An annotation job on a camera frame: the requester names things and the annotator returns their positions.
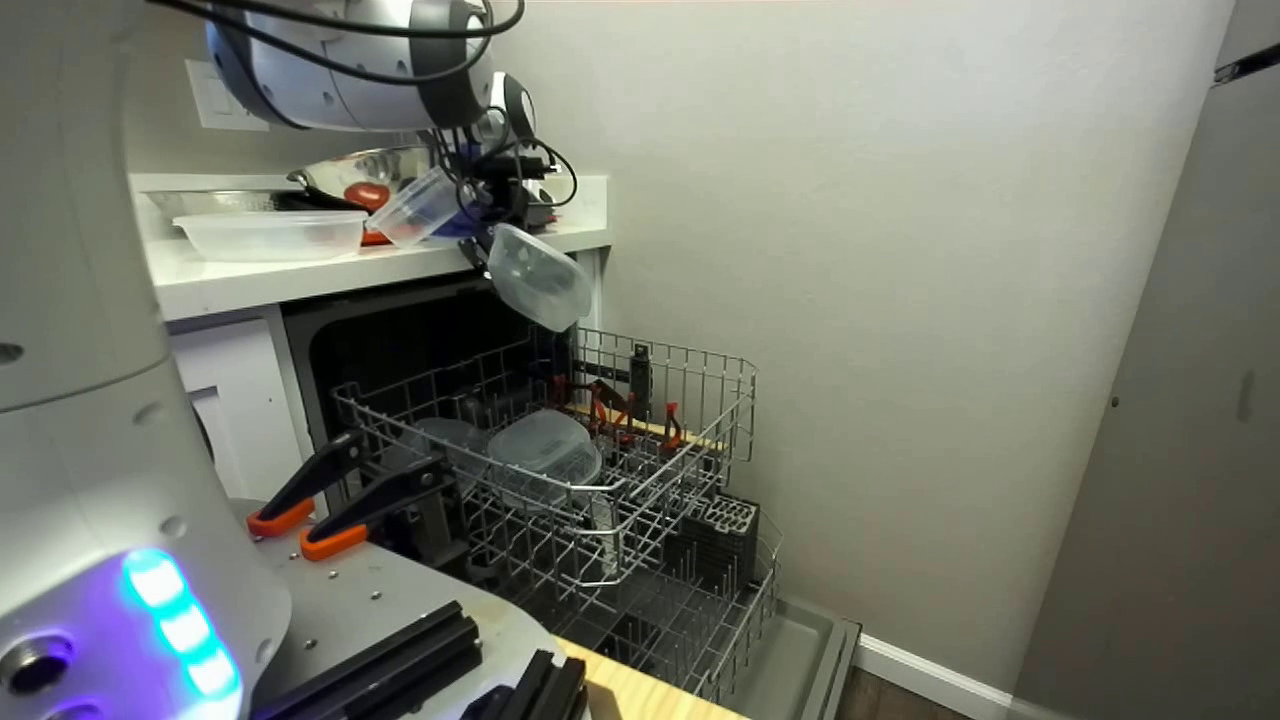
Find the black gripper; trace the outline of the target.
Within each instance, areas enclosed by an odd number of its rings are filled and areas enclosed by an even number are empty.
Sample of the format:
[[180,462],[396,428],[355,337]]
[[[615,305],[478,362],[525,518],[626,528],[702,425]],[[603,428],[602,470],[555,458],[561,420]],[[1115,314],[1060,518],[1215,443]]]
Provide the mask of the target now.
[[488,218],[544,231],[555,205],[544,181],[555,159],[535,135],[531,91],[511,72],[491,72],[483,83],[481,121],[466,130],[466,177],[481,189]]

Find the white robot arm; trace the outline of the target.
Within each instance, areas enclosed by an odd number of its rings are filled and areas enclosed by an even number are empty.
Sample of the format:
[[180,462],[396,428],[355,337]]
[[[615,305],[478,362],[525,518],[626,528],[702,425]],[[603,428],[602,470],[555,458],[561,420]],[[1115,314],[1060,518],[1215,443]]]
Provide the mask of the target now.
[[496,672],[456,597],[276,679],[296,592],[168,356],[120,147],[135,0],[0,0],[0,720],[379,720]]

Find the white round robot base plate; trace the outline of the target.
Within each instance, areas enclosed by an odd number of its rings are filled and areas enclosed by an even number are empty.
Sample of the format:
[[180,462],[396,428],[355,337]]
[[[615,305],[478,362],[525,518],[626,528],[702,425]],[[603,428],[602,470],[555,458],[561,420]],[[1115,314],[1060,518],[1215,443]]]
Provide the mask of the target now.
[[355,543],[313,562],[301,554],[301,537],[306,528],[292,528],[258,543],[292,597],[292,620],[270,672],[258,679],[254,703],[327,672],[448,600],[481,625],[483,658],[402,720],[460,720],[481,696],[516,686],[535,650],[552,650],[549,626],[505,597],[379,543]]

